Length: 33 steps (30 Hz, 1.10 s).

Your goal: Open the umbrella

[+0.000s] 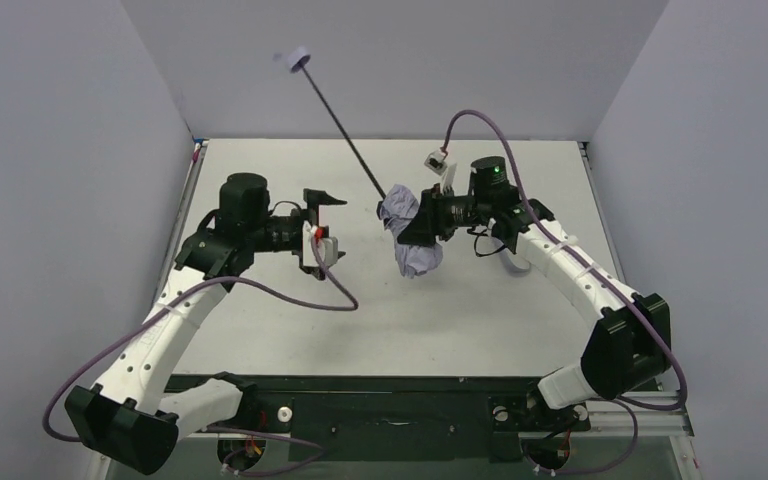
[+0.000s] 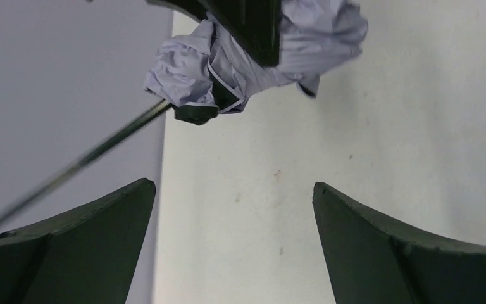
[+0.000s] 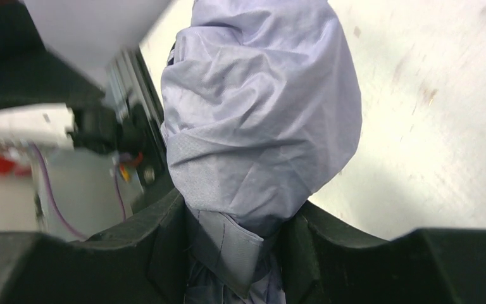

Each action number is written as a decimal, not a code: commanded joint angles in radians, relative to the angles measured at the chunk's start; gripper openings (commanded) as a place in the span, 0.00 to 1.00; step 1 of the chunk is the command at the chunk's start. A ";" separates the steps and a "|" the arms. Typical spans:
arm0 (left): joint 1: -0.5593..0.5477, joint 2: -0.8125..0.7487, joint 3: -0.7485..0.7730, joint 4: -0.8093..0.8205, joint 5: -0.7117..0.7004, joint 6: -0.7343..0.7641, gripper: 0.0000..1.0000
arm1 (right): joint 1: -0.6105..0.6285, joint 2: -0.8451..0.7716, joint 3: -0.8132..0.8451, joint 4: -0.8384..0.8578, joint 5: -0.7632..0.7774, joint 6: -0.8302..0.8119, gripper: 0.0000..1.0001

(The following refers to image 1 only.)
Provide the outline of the purple umbrella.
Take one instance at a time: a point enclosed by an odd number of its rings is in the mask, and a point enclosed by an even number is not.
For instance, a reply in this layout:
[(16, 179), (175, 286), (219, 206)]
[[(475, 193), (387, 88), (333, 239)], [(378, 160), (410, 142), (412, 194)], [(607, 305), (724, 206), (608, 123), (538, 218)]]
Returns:
[(442, 250), (429, 233), (413, 231), (413, 228), (416, 227), (416, 220), (420, 218), (420, 202), (413, 192), (404, 185), (396, 184), (388, 192), (384, 190), (381, 182), (361, 154), (356, 142), (310, 73), (308, 64), (311, 58), (310, 51), (305, 46), (299, 46), (286, 55), (285, 63), (292, 74), (302, 75), (305, 78), (340, 136), (347, 143), (364, 175), (370, 181), (379, 200), (376, 206), (376, 216), (384, 229), (389, 231), (393, 237), (394, 258), (400, 274), (405, 278), (412, 279), (429, 273), (440, 265)]

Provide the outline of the purple umbrella case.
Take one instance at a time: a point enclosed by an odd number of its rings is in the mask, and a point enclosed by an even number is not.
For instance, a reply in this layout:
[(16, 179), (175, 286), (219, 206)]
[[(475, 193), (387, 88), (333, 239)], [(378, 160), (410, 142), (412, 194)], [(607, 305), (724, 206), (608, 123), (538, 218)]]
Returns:
[(523, 277), (531, 271), (530, 262), (518, 259), (507, 249), (500, 252), (498, 257), (504, 270), (512, 277)]

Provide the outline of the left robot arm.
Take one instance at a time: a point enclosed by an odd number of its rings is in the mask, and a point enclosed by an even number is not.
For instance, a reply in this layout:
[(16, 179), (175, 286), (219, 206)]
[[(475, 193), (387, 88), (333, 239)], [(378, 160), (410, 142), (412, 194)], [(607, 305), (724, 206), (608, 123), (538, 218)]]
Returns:
[(182, 243), (163, 289), (141, 326), (97, 355), (116, 360), (85, 388), (68, 380), (58, 393), (75, 441), (141, 474), (157, 472), (186, 436), (236, 416), (245, 388), (220, 373), (166, 396), (168, 381), (212, 310), (239, 284), (290, 302), (291, 297), (244, 278), (258, 253), (289, 252), (318, 279), (341, 257), (320, 221), (323, 206), (341, 200), (306, 189), (287, 215), (270, 207), (268, 182), (254, 173), (230, 175), (209, 211)]

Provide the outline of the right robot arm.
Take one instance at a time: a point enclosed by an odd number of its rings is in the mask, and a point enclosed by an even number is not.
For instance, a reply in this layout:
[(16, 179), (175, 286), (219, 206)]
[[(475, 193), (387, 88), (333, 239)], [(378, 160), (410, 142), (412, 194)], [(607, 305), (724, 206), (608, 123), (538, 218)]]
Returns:
[(596, 397), (615, 399), (669, 368), (666, 302), (656, 294), (640, 295), (594, 264), (550, 210), (522, 198), (503, 157), (473, 161), (464, 195), (453, 190), (456, 167), (443, 152), (433, 152), (424, 164), (440, 180), (421, 192), (397, 243), (434, 247), (459, 228), (489, 236), (542, 273), (590, 330), (578, 360), (539, 380), (539, 406), (561, 410)]

